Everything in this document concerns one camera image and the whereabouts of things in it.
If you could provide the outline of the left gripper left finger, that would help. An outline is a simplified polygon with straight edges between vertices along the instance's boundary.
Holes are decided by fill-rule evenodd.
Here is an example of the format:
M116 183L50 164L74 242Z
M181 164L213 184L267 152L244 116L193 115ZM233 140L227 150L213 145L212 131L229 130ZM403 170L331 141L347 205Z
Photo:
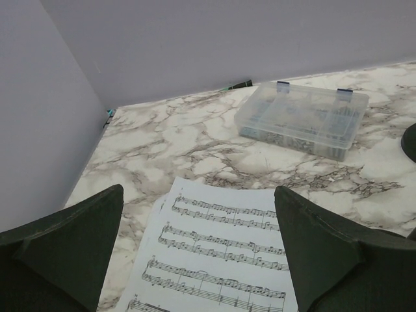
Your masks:
M2 311L96 311L124 208L113 185L1 233Z

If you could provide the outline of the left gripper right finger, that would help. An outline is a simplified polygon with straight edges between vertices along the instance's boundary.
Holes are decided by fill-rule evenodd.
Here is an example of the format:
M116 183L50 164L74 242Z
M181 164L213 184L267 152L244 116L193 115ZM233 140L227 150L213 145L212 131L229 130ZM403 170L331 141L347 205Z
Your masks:
M299 311L414 311L415 232L371 229L284 186L274 192Z

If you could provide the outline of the sheet music page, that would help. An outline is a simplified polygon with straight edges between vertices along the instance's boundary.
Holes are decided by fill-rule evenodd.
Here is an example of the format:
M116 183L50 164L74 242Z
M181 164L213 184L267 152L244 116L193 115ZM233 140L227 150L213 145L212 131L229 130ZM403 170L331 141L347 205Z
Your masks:
M176 178L157 200L117 311L296 311L272 190Z

